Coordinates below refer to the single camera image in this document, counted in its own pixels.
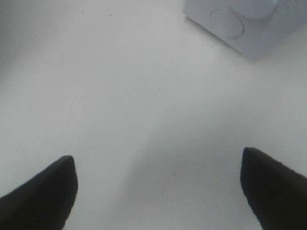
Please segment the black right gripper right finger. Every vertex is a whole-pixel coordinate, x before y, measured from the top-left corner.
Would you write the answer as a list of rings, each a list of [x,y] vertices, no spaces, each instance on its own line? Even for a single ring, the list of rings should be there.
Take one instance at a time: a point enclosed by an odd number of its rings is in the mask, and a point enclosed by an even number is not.
[[[240,183],[264,230],[307,228],[307,179],[257,148],[242,153]]]

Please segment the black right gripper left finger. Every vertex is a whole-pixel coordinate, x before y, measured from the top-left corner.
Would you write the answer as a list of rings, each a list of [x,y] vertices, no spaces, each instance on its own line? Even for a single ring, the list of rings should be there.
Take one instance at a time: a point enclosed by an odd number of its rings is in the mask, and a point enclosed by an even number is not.
[[[63,156],[0,199],[2,230],[61,230],[78,191],[74,158]]]

